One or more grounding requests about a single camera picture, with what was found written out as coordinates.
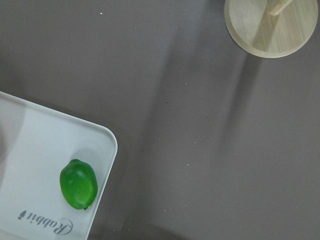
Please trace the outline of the wooden mug tree stand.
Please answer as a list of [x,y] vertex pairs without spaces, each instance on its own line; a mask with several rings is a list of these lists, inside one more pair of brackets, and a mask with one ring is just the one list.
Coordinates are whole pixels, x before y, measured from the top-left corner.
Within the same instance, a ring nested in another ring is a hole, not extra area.
[[302,48],[315,31],[316,0],[227,0],[224,20],[229,35],[246,52],[282,58]]

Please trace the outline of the cream plastic tray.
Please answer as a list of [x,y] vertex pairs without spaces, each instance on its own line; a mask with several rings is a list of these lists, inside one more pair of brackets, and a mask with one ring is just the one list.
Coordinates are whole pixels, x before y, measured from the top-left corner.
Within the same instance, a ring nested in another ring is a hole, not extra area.
[[[0,94],[0,237],[88,238],[118,150],[106,127]],[[62,195],[60,172],[72,160],[95,171],[97,197],[86,210]]]

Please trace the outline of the green lime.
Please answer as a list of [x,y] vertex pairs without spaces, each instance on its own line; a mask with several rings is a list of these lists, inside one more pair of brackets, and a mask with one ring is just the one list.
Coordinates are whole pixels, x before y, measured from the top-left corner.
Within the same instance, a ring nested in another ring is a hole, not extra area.
[[98,194],[95,171],[79,159],[72,159],[61,170],[59,185],[66,202],[77,210],[90,207]]

